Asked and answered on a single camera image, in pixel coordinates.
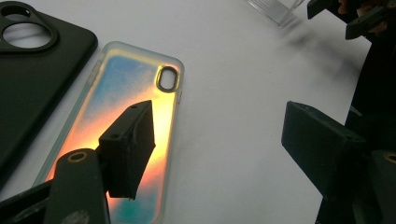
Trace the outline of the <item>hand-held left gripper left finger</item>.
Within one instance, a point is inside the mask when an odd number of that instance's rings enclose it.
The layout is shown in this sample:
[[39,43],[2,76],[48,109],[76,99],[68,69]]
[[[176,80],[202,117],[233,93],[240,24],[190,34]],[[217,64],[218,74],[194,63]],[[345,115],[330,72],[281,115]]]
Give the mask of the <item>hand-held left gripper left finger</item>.
[[109,165],[110,197],[135,199],[154,148],[152,102],[128,106],[99,138],[100,158]]

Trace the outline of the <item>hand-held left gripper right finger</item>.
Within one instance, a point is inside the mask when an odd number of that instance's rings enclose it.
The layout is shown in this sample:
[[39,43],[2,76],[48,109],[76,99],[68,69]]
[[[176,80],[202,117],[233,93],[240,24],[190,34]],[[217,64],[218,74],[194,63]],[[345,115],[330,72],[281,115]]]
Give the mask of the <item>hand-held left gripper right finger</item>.
[[346,197],[365,140],[310,105],[287,102],[281,144],[327,200]]

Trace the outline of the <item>clear plastic rack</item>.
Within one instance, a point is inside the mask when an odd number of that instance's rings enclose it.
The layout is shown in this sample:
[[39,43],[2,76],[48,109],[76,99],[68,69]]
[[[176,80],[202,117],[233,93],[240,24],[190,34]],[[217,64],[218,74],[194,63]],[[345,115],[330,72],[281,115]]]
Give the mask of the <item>clear plastic rack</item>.
[[305,0],[244,0],[266,19],[277,26],[283,25],[293,11]]

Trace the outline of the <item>iridescent clear phone case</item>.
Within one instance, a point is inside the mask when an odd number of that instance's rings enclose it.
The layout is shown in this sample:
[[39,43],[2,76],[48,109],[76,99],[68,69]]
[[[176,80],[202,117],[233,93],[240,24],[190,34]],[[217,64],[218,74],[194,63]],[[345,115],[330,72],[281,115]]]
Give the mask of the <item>iridescent clear phone case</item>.
[[113,224],[161,224],[172,131],[184,65],[176,58],[121,42],[105,45],[86,85],[44,162],[35,183],[53,178],[55,163],[99,137],[128,106],[152,102],[155,148],[135,200],[108,200]]

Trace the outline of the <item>black phone case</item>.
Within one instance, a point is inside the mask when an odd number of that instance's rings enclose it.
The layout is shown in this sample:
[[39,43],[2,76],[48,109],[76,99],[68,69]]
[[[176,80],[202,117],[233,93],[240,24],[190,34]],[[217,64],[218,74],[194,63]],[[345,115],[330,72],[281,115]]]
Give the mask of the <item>black phone case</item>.
[[0,1],[0,189],[97,45],[88,29]]

